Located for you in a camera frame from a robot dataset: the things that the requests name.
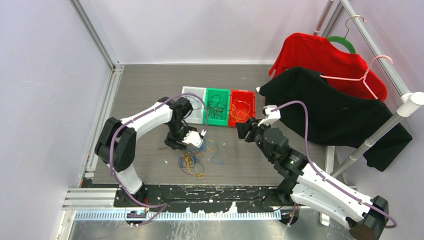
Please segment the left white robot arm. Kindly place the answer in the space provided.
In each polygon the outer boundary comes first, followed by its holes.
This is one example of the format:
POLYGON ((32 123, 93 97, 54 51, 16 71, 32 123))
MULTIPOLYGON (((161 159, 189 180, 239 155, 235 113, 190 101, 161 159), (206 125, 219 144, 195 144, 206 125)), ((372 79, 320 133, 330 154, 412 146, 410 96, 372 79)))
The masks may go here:
POLYGON ((164 143, 171 149, 186 150, 189 145, 200 147, 203 144, 202 134, 185 122, 185 117, 192 110, 190 101, 185 97, 172 100, 165 96, 136 115, 106 120, 94 152, 128 191, 126 200, 133 206, 141 206, 146 200, 144 183, 133 165, 137 140, 154 128, 166 125, 169 131, 164 143))

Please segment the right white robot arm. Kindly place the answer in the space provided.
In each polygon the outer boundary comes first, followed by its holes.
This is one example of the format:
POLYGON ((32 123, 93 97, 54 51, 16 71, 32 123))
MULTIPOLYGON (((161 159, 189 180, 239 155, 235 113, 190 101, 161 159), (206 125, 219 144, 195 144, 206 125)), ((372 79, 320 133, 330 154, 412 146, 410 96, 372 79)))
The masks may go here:
POLYGON ((388 201, 370 197, 345 185, 293 149, 283 132, 255 118, 236 123, 238 138, 255 143, 283 176, 276 190, 283 205, 296 203, 329 216, 348 229, 356 240, 380 239, 388 223, 388 201))

